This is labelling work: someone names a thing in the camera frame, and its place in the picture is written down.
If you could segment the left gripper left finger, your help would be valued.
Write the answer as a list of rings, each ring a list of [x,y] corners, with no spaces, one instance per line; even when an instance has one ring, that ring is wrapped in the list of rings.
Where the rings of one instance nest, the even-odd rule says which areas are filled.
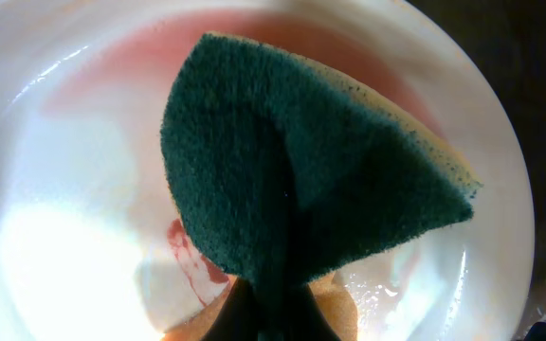
[[[250,283],[237,279],[201,341],[257,341],[260,309]]]

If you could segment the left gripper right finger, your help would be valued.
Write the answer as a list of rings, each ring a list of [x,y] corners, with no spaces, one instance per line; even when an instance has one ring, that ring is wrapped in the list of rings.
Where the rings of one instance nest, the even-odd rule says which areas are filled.
[[[307,285],[284,292],[285,341],[340,341]]]

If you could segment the green and yellow sponge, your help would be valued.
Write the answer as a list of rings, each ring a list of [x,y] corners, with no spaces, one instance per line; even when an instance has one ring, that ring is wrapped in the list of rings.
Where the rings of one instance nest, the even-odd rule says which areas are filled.
[[[284,340],[287,289],[468,221],[482,185],[442,138],[369,86],[216,32],[179,70],[160,149],[193,245],[250,283],[258,340]]]

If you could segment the white plate front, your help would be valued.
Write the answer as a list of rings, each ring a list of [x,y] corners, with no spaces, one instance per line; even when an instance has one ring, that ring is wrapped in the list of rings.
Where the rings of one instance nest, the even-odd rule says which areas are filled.
[[[206,31],[368,84],[481,181],[473,219],[313,288],[345,340],[508,340],[533,268],[527,170],[501,103],[404,1],[0,1],[0,340],[191,340],[229,280],[178,227],[158,126]]]

